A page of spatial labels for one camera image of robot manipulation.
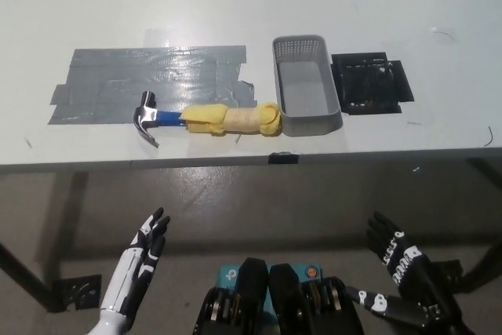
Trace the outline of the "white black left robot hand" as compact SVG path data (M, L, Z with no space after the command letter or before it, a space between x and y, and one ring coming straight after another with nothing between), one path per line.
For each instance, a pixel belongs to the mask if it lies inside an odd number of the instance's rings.
M170 217L162 207L140 226L122 253L101 305L131 319L137 313L166 243Z

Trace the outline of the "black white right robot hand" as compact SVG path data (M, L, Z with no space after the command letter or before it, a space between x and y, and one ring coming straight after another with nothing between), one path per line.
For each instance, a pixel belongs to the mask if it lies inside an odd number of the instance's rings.
M386 268L399 295L347 286L347 296L376 317L420 334L473 334L448 280L405 231L377 211L368 226L368 247Z

